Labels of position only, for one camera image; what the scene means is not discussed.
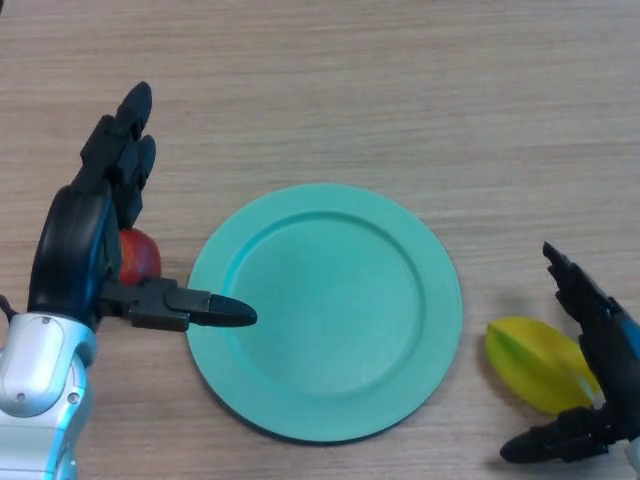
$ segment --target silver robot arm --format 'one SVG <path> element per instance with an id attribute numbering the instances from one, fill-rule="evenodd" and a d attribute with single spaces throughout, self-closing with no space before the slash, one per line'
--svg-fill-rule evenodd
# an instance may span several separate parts
<path id="1" fill-rule="evenodd" d="M 77 480 L 75 447 L 93 409 L 95 334 L 70 318 L 15 315 L 0 353 L 0 480 Z"/>

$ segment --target yellow fruit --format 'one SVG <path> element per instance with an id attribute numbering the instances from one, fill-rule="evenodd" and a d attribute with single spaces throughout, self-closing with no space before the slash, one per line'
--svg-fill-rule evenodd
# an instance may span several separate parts
<path id="1" fill-rule="evenodd" d="M 491 322 L 486 349 L 511 390 L 545 413 L 590 406 L 600 393 L 578 344 L 540 320 L 506 317 Z"/>

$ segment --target table surface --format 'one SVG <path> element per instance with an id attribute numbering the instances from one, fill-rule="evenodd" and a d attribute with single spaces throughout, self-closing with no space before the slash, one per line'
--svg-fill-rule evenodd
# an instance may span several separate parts
<path id="1" fill-rule="evenodd" d="M 639 27 L 636 0 L 6 0 L 0 292 L 18 309 L 52 196 L 140 80 L 158 155 L 138 226 L 166 275 L 186 282 L 255 197 L 335 181 L 416 212 L 464 291 L 459 354 L 428 404 L 335 448 L 248 430 L 212 401 L 183 335 L 109 320 L 81 477 L 632 478 L 622 446 L 579 465 L 503 464 L 501 444 L 547 418 L 505 390 L 482 342 L 506 314 L 575 332 L 544 240 L 640 314 Z"/>

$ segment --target teal plate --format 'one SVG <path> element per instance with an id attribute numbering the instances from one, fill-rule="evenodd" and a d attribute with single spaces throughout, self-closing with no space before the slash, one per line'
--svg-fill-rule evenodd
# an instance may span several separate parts
<path id="1" fill-rule="evenodd" d="M 229 218 L 189 287 L 242 300 L 258 323 L 192 325 L 215 395 L 262 431 L 303 442 L 369 437 L 418 409 L 462 327 L 453 265 L 411 212 L 343 185 L 291 187 Z"/>

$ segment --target plate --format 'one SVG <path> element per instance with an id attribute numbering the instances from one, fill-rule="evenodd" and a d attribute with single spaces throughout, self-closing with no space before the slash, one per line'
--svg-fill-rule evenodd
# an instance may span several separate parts
<path id="1" fill-rule="evenodd" d="M 250 203 L 214 233 L 189 287 L 242 300 L 258 323 L 192 325 L 203 379 L 261 431 L 336 443 L 418 409 L 449 369 L 462 327 L 455 270 L 394 201 L 312 184 Z"/>

